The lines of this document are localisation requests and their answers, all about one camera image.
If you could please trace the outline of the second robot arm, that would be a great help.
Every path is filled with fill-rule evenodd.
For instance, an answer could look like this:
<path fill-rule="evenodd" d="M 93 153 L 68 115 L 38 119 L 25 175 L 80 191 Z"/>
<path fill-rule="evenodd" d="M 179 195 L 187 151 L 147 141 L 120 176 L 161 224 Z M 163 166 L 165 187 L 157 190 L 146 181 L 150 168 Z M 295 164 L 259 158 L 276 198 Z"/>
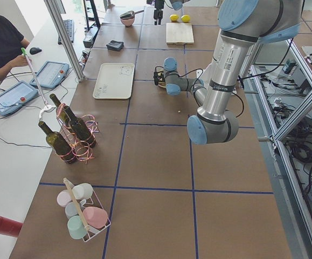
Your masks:
<path fill-rule="evenodd" d="M 165 4 L 171 9 L 180 10 L 183 5 L 189 1 L 190 0 L 165 0 Z"/>

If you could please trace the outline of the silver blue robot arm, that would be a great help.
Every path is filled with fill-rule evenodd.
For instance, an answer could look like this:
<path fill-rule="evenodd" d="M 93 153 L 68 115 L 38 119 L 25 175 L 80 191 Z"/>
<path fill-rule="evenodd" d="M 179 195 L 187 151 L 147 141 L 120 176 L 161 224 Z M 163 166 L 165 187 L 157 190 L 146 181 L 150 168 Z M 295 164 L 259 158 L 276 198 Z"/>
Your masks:
<path fill-rule="evenodd" d="M 163 63 L 167 93 L 189 91 L 199 107 L 188 118 L 187 130 L 197 145 L 231 141 L 238 133 L 236 116 L 227 104 L 238 80 L 248 50 L 256 43 L 274 43 L 294 38 L 300 29 L 304 1 L 224 1 L 218 12 L 221 29 L 208 68 L 210 82 L 186 79 L 177 72 L 177 61 Z"/>

